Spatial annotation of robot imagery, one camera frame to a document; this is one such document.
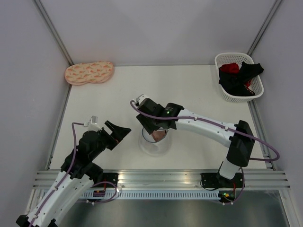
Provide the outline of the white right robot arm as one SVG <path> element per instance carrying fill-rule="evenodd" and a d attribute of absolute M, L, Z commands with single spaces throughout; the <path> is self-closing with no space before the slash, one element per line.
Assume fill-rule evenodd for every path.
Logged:
<path fill-rule="evenodd" d="M 178 104 L 168 103 L 163 107 L 145 96 L 132 100 L 130 104 L 138 112 L 136 118 L 143 127 L 142 138 L 148 145 L 164 141 L 169 130 L 180 130 L 207 137 L 227 147 L 226 158 L 216 175 L 220 186 L 231 184 L 236 173 L 248 166 L 255 139 L 247 122 L 240 120 L 233 124 L 215 121 Z"/>

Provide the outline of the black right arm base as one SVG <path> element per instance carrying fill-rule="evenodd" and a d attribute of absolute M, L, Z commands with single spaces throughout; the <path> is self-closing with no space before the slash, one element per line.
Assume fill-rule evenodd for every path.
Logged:
<path fill-rule="evenodd" d="M 221 188 L 217 173 L 201 173 L 200 186 L 208 191 L 215 191 Z"/>

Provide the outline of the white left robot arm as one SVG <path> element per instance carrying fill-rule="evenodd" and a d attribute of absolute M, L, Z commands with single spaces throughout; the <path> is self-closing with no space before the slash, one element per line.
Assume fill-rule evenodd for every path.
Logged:
<path fill-rule="evenodd" d="M 61 166 L 54 183 L 42 200 L 28 214 L 18 217 L 20 227 L 57 227 L 80 196 L 91 187 L 103 183 L 103 169 L 93 160 L 104 150 L 113 150 L 130 132 L 130 128 L 105 121 L 106 132 L 93 116 L 83 127 L 82 137 L 74 140 L 74 148 Z"/>

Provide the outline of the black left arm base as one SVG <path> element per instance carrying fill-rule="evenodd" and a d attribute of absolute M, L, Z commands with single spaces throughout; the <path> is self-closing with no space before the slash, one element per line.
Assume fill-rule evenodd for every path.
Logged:
<path fill-rule="evenodd" d="M 118 183 L 118 173 L 103 173 L 101 176 L 93 179 L 93 188 L 105 187 L 105 188 L 114 188 Z"/>

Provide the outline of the round white mesh laundry bag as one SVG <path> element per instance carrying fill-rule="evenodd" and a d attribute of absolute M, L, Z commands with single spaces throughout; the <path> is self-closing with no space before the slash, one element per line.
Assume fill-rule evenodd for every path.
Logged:
<path fill-rule="evenodd" d="M 147 132 L 145 128 L 142 128 L 141 135 L 139 137 L 139 148 L 150 156 L 162 156 L 168 153 L 172 141 L 169 130 L 166 137 L 160 142 L 155 142 L 151 134 Z"/>

